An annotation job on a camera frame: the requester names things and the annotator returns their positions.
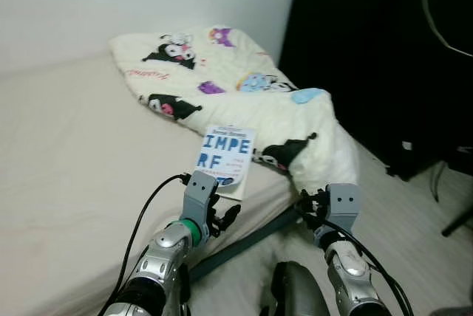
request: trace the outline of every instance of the cartoon character print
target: cartoon character print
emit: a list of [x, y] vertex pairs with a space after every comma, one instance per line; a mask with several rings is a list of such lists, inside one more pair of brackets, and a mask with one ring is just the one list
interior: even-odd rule
[[231, 28], [213, 28], [208, 34], [208, 37], [215, 44], [222, 44], [225, 47], [235, 47], [230, 40], [228, 40], [228, 34]]
[[179, 97], [170, 95], [152, 94], [148, 97], [148, 107], [157, 113], [172, 117], [175, 120], [186, 119], [195, 111], [200, 111], [202, 106], [193, 106]]
[[300, 89], [299, 91], [294, 91], [290, 95], [290, 99], [296, 104], [304, 104], [311, 101], [313, 98], [324, 93], [323, 89]]
[[171, 61], [185, 66], [190, 70], [194, 68], [195, 53], [191, 46], [192, 37], [190, 35], [178, 33], [174, 35], [163, 35], [160, 39], [166, 42], [161, 44], [156, 49], [156, 52], [152, 52], [146, 58], [141, 59], [142, 61]]
[[219, 181], [219, 184], [223, 186], [230, 185], [231, 183], [233, 183], [234, 179], [231, 177], [217, 177], [217, 181]]
[[312, 133], [306, 140], [286, 140], [284, 145], [269, 145], [262, 152], [253, 150], [253, 160], [257, 162], [269, 163], [280, 170], [287, 171], [290, 163], [307, 146], [309, 140], [317, 137], [317, 133]]
[[207, 95], [214, 95], [216, 93], [224, 93], [225, 90], [224, 89], [221, 89], [220, 87], [218, 87], [215, 83], [213, 83], [212, 81], [206, 81], [206, 82], [202, 82], [199, 86], [198, 86], [198, 89], [204, 93], [206, 93]]
[[251, 72], [247, 77], [241, 79], [236, 85], [236, 89], [242, 92], [291, 92], [297, 88], [287, 82], [279, 81], [277, 76], [264, 75], [258, 72]]

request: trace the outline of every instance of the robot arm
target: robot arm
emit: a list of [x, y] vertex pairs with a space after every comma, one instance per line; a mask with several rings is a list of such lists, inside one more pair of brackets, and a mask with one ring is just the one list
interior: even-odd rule
[[185, 316], [190, 297], [187, 257], [218, 236], [237, 217], [239, 205], [223, 219], [213, 205], [218, 183], [214, 177], [195, 171], [184, 193], [183, 213], [149, 242], [144, 254], [105, 311], [106, 316]]
[[356, 185], [328, 185], [314, 196], [303, 191], [299, 209], [306, 218], [308, 213], [318, 217], [306, 221], [314, 244], [325, 251], [340, 315], [390, 315], [371, 284], [370, 266], [360, 251], [345, 236], [321, 223], [329, 221], [350, 232], [360, 210], [360, 195]]

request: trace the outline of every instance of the bed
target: bed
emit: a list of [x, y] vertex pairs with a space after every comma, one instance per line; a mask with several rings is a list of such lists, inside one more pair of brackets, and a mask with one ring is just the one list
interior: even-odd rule
[[[139, 106], [110, 55], [2, 78], [0, 118], [1, 313], [88, 315], [116, 280], [143, 203], [164, 179], [189, 171], [202, 138]], [[170, 142], [182, 149], [173, 152]], [[334, 160], [352, 170], [345, 144]], [[155, 199], [132, 256], [179, 216], [183, 191], [175, 182]], [[193, 263], [296, 198], [286, 175], [256, 163], [246, 196], [234, 225]]]

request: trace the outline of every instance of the white wall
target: white wall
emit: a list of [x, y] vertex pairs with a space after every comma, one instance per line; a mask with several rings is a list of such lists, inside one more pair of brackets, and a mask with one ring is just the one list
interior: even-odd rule
[[0, 0], [0, 73], [105, 52], [125, 32], [223, 23], [277, 61], [291, 0]]

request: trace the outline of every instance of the chair leg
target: chair leg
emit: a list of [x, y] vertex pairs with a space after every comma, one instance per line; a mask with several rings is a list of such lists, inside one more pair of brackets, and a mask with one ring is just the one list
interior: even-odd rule
[[454, 221], [452, 221], [452, 223], [442, 231], [442, 235], [445, 237], [450, 236], [457, 228], [465, 224], [472, 217], [473, 205], [464, 213], [460, 214]]

